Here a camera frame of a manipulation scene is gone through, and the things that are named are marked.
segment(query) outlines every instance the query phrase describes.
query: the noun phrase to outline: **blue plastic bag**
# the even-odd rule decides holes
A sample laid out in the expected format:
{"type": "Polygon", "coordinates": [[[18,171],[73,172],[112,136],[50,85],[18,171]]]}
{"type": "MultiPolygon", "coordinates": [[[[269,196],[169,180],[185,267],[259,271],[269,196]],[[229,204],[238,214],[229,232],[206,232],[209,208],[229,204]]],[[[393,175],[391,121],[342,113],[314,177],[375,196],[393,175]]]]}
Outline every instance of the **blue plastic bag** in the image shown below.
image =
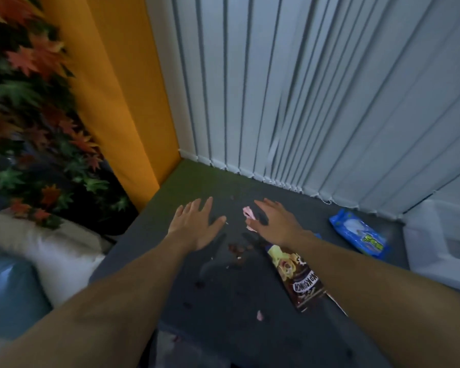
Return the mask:
{"type": "Polygon", "coordinates": [[[389,249],[385,238],[352,212],[341,209],[329,221],[337,233],[360,252],[380,260],[384,258],[389,249]]]}

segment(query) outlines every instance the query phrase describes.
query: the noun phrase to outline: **yellow pillar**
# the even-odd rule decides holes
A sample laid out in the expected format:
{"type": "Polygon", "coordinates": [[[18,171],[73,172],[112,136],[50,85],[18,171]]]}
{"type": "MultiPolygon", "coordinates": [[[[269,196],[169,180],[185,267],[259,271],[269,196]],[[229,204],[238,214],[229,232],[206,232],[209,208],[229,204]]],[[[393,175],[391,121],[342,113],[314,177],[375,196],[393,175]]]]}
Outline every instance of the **yellow pillar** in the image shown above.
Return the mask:
{"type": "Polygon", "coordinates": [[[144,0],[42,0],[60,27],[78,112],[140,210],[178,164],[144,0]]]}

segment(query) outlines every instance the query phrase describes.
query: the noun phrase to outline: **white container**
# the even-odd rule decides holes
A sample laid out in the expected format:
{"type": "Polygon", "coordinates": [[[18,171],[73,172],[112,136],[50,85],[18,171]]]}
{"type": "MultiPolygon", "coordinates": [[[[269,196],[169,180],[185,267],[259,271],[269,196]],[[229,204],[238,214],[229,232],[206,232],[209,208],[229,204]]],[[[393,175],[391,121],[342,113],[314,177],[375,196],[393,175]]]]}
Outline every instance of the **white container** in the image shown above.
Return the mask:
{"type": "Polygon", "coordinates": [[[404,221],[411,271],[460,289],[460,206],[425,200],[404,221]]]}

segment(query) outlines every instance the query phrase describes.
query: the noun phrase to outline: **vertical blind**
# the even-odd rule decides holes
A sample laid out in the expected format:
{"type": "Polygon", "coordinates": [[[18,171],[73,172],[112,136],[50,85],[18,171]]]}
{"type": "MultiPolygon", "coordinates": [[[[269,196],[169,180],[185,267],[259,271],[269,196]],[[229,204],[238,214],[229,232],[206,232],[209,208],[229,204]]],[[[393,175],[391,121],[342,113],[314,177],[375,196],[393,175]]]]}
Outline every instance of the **vertical blind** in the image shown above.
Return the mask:
{"type": "Polygon", "coordinates": [[[396,218],[460,174],[460,0],[146,0],[183,157],[396,218]]]}

